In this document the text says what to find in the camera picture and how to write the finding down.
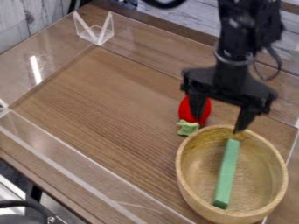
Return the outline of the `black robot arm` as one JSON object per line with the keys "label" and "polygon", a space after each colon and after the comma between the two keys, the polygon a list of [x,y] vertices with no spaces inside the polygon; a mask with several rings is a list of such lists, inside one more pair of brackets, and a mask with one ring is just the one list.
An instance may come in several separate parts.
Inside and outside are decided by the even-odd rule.
{"label": "black robot arm", "polygon": [[278,98],[278,92],[267,85],[276,75],[252,75],[248,69],[256,65],[256,55],[263,50],[276,62],[282,61],[272,48],[284,30],[280,0],[219,0],[219,21],[216,63],[181,71],[181,90],[196,118],[208,99],[239,106],[234,131],[240,132],[270,112]]}

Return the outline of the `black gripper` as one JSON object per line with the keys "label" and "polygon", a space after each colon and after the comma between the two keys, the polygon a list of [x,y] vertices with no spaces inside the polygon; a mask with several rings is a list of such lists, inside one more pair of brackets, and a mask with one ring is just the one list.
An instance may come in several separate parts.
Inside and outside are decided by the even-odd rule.
{"label": "black gripper", "polygon": [[256,80],[248,65],[254,61],[250,54],[232,58],[215,52],[216,63],[209,67],[192,67],[181,71],[181,90],[189,96],[191,114],[201,119],[208,98],[239,106],[234,133],[243,131],[256,115],[268,114],[278,97],[276,91]]}

